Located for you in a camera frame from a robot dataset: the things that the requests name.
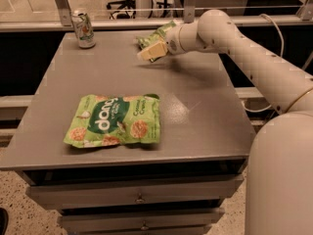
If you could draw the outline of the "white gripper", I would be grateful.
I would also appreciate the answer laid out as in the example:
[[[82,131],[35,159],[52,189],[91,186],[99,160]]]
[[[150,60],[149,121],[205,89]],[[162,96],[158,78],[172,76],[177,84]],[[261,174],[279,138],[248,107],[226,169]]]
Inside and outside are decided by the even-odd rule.
[[[180,26],[174,26],[165,35],[165,43],[163,41],[156,41],[152,45],[144,48],[137,54],[137,58],[142,61],[157,59],[164,57],[168,51],[173,54],[182,54],[183,49],[180,44]]]

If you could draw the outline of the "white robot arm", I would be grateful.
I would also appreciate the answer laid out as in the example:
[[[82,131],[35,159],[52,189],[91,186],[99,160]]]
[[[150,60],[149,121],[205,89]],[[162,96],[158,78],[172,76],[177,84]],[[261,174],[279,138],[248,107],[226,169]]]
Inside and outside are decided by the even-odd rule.
[[[192,51],[227,55],[277,113],[251,144],[245,235],[313,235],[313,76],[242,34],[220,10],[174,26],[138,58]]]

